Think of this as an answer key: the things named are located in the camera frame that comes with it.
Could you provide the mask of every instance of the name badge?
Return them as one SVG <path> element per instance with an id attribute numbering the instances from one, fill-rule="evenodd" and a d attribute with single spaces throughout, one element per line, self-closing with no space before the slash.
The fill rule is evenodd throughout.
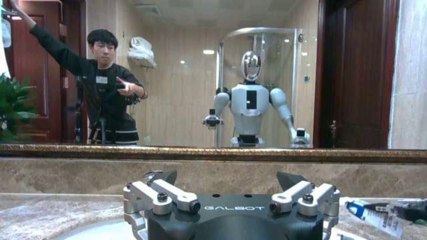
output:
<path id="1" fill-rule="evenodd" d="M 96 76 L 96 83 L 97 84 L 106 84 L 108 78 L 105 76 Z"/>

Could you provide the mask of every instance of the marble backsplash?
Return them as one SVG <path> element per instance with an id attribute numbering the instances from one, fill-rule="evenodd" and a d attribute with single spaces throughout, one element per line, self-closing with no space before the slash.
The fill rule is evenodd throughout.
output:
<path id="1" fill-rule="evenodd" d="M 176 170 L 176 186 L 199 194 L 281 192 L 281 171 L 336 185 L 343 196 L 427 198 L 427 165 L 16 157 L 0 158 L 0 193 L 120 195 L 124 185 L 153 170 Z"/>

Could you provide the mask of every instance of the ceiling light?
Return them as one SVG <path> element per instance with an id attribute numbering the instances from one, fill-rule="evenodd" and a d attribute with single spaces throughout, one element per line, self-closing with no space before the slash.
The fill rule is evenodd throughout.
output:
<path id="1" fill-rule="evenodd" d="M 213 50 L 204 49 L 204 50 L 203 50 L 203 54 L 205 54 L 205 55 L 212 55 L 212 54 L 215 54 L 215 51 L 213 51 Z"/>

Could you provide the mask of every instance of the black hair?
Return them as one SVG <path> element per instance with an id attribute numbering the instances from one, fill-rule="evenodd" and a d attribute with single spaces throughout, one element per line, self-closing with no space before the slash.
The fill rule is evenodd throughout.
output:
<path id="1" fill-rule="evenodd" d="M 94 42 L 112 44 L 113 49 L 117 49 L 117 38 L 106 29 L 96 29 L 86 35 L 86 43 L 93 46 Z"/>

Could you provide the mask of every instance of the humanoid robot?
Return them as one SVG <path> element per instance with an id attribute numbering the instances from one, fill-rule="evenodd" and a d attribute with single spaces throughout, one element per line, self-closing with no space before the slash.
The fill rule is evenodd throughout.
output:
<path id="1" fill-rule="evenodd" d="M 293 127 L 293 116 L 291 114 L 287 95 L 280 88 L 269 92 L 265 87 L 256 83 L 261 70 L 261 58 L 252 51 L 247 51 L 241 58 L 241 73 L 244 81 L 231 91 L 224 88 L 215 96 L 215 108 L 204 118 L 203 124 L 215 129 L 224 124 L 220 118 L 224 108 L 231 101 L 231 113 L 233 117 L 235 132 L 239 136 L 231 139 L 233 146 L 256 147 L 264 143 L 257 136 L 261 129 L 263 116 L 268 111 L 268 103 L 280 115 L 281 122 L 289 131 L 289 142 L 292 148 L 307 148 L 309 146 L 309 134 L 304 128 Z"/>

